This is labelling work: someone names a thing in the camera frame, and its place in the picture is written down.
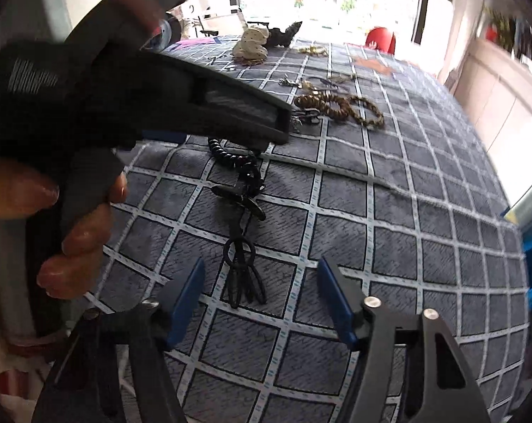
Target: screw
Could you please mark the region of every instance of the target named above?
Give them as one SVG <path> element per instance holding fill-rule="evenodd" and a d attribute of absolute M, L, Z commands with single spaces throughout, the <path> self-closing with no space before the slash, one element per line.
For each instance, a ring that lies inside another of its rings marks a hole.
<path fill-rule="evenodd" d="M 371 295 L 364 299 L 364 304 L 371 308 L 378 308 L 382 304 L 382 301 Z"/>
<path fill-rule="evenodd" d="M 160 305 L 154 297 L 149 297 L 148 299 L 145 299 L 141 302 L 141 304 L 148 305 L 151 308 L 157 308 L 158 305 Z"/>
<path fill-rule="evenodd" d="M 86 320 L 94 320 L 99 316 L 98 308 L 89 308 L 82 315 Z"/>
<path fill-rule="evenodd" d="M 439 318 L 439 313 L 434 308 L 425 308 L 423 310 L 423 315 L 425 315 L 425 318 L 428 318 L 429 320 L 436 320 Z"/>

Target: coiled cord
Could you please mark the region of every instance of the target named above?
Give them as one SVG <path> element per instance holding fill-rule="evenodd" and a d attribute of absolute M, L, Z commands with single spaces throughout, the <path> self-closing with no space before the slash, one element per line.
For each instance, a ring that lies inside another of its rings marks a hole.
<path fill-rule="evenodd" d="M 211 155 L 224 167 L 234 168 L 238 171 L 246 164 L 256 165 L 258 163 L 257 153 L 252 151 L 249 151 L 247 155 L 230 153 L 223 148 L 221 142 L 217 139 L 208 138 L 207 146 L 209 151 L 211 151 Z"/>

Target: red chair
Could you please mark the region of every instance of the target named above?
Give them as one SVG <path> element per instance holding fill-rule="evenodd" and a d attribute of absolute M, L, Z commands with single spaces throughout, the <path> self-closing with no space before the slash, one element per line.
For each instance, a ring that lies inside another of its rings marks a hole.
<path fill-rule="evenodd" d="M 370 48 L 370 44 L 375 43 L 375 49 L 395 54 L 395 34 L 384 27 L 372 29 L 366 37 L 364 47 Z"/>

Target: bed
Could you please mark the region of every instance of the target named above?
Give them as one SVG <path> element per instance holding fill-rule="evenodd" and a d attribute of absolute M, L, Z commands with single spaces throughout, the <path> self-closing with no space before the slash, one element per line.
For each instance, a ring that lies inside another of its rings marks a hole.
<path fill-rule="evenodd" d="M 167 54 L 288 103 L 301 91 L 279 84 L 285 75 L 354 73 L 350 92 L 378 105 L 384 129 L 322 118 L 301 126 L 288 144 L 270 145 L 257 197 L 267 218 L 246 225 L 268 301 L 243 299 L 239 309 L 226 301 L 228 226 L 224 204 L 210 191 L 234 183 L 236 173 L 215 163 L 200 136 L 182 145 L 138 144 L 121 154 L 131 193 L 114 205 L 113 234 L 87 302 L 105 311 L 130 308 L 201 256 L 207 274 L 199 306 L 166 359 L 185 413 L 206 423 L 328 423 L 358 361 L 338 342 L 316 291 L 316 263 L 330 254 L 358 288 L 388 306 L 436 309 L 461 345 L 492 420 L 500 421 L 524 357 L 526 268 L 518 230 L 501 219 L 504 192 L 459 104 L 413 65 L 362 47 L 327 44 L 326 57 L 274 48 L 263 65 L 233 69 L 235 42 L 222 37 Z M 355 58 L 393 72 L 355 65 Z M 126 350 L 120 355 L 129 421 L 140 421 Z M 397 346 L 382 421 L 397 418 L 404 359 Z"/>

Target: finger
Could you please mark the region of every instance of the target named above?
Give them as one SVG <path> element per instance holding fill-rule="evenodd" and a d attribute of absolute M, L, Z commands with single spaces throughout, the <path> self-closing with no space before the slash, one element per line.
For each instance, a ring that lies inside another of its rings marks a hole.
<path fill-rule="evenodd" d="M 0 218 L 30 216 L 53 206 L 58 186 L 33 168 L 0 158 Z"/>
<path fill-rule="evenodd" d="M 100 247 L 79 256 L 53 256 L 42 265 L 37 284 L 56 299 L 79 297 L 93 286 L 101 266 L 102 254 Z"/>
<path fill-rule="evenodd" d="M 135 19 L 151 34 L 159 27 L 160 19 L 164 19 L 164 10 L 156 0 L 113 0 L 126 8 Z"/>
<path fill-rule="evenodd" d="M 77 256 L 103 246 L 111 237 L 111 223 L 109 204 L 98 205 L 72 228 L 62 242 L 62 252 L 67 256 Z"/>
<path fill-rule="evenodd" d="M 109 189 L 109 201 L 112 203 L 122 203 L 127 198 L 128 193 L 127 177 L 125 173 L 121 173 Z"/>

